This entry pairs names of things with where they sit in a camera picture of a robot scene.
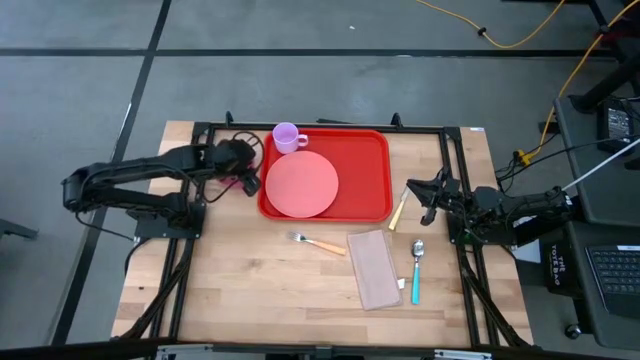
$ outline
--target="white wire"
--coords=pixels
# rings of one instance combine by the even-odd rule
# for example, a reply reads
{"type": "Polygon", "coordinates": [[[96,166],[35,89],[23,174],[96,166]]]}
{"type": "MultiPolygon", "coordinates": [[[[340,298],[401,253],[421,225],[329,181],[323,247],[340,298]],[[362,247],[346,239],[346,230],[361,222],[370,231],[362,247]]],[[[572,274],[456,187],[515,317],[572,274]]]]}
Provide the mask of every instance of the white wire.
{"type": "Polygon", "coordinates": [[[623,153],[625,153],[627,150],[631,149],[632,147],[638,145],[638,143],[640,143],[640,139],[632,142],[631,144],[627,145],[627,147],[625,147],[624,149],[618,151],[617,153],[609,156],[605,161],[601,162],[600,164],[596,165],[593,169],[589,170],[586,174],[580,176],[579,178],[573,180],[569,185],[565,186],[562,188],[562,191],[567,191],[567,189],[571,188],[572,186],[576,185],[577,183],[579,183],[580,181],[586,179],[587,177],[589,177],[589,175],[593,174],[594,172],[598,171],[601,167],[607,165],[609,162],[611,162],[611,160],[617,158],[618,156],[622,155],[623,153]]]}

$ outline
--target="spoon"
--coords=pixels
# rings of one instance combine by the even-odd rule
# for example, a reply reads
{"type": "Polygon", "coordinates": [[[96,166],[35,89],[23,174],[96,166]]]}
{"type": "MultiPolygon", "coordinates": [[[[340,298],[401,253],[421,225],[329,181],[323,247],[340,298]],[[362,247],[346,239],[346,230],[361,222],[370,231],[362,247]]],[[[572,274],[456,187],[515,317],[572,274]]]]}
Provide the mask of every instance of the spoon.
{"type": "Polygon", "coordinates": [[[424,255],[424,242],[414,241],[411,246],[411,254],[415,258],[415,268],[413,270],[413,288],[411,290],[411,302],[414,305],[420,304],[420,258],[424,255]]]}

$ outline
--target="beige napkin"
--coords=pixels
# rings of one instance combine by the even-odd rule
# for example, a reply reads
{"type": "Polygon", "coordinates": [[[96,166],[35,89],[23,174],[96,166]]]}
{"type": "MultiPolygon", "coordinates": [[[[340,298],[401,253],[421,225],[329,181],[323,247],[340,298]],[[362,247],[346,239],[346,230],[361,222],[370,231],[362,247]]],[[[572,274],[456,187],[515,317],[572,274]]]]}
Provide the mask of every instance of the beige napkin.
{"type": "Polygon", "coordinates": [[[402,304],[398,278],[381,230],[347,237],[360,301],[365,310],[402,304]]]}

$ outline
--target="fork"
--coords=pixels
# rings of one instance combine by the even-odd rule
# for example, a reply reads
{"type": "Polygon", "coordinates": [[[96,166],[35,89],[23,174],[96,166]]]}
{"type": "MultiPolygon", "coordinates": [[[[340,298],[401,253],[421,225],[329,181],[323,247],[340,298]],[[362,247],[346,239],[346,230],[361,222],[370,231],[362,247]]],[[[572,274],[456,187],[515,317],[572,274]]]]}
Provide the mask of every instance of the fork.
{"type": "Polygon", "coordinates": [[[293,232],[293,231],[289,231],[287,233],[287,237],[291,240],[297,241],[297,242],[306,242],[309,244],[313,244],[319,248],[323,248],[325,250],[331,251],[334,254],[338,254],[338,255],[345,255],[347,253],[347,249],[341,248],[339,246],[336,245],[331,245],[331,244],[327,244],[325,242],[322,241],[316,241],[316,240],[311,240],[306,238],[304,235],[297,233],[297,232],[293,232]]]}

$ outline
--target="yellow knife handle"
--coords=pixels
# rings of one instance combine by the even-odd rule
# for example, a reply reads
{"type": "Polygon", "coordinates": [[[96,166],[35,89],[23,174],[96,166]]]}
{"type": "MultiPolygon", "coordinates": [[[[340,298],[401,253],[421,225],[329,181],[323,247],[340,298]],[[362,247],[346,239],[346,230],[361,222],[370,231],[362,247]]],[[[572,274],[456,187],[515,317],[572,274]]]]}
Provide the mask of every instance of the yellow knife handle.
{"type": "Polygon", "coordinates": [[[325,250],[329,250],[334,254],[345,255],[347,253],[347,249],[341,248],[340,246],[331,245],[331,244],[323,243],[322,241],[316,241],[316,240],[311,240],[311,241],[308,241],[308,242],[313,244],[313,245],[315,245],[315,246],[317,246],[317,247],[319,247],[319,248],[323,248],[325,250]]]}
{"type": "Polygon", "coordinates": [[[393,231],[396,229],[396,225],[398,224],[398,220],[400,220],[400,214],[402,214],[402,208],[404,208],[404,202],[406,199],[400,201],[400,205],[398,205],[398,208],[396,209],[395,214],[393,214],[393,218],[391,219],[391,222],[389,223],[389,230],[393,231]]]}

